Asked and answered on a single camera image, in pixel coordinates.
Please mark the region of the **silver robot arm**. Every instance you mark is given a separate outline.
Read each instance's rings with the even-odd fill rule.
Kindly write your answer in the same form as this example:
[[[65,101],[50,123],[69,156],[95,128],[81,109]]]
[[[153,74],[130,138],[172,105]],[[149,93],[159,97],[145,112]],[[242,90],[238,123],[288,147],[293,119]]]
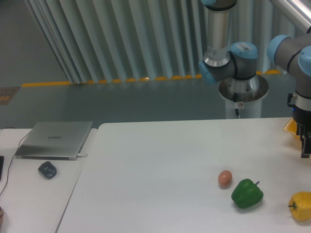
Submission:
[[[238,104],[254,102],[268,91],[267,81],[256,75],[258,51],[248,42],[227,46],[230,11],[234,0],[205,0],[208,9],[207,51],[199,69],[204,80],[220,82],[221,95]],[[302,158],[311,155],[311,3],[308,0],[275,0],[273,5],[297,28],[303,36],[291,38],[278,35],[267,48],[268,58],[296,80],[295,92],[290,93],[287,105],[296,122],[296,135],[302,143]]]

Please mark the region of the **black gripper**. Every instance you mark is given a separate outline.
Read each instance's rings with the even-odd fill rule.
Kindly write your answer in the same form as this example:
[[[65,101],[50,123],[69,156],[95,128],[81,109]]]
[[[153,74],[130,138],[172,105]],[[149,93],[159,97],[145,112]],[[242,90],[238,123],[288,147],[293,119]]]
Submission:
[[[297,124],[300,141],[302,143],[301,158],[311,156],[311,112],[297,106],[293,107],[292,117]]]

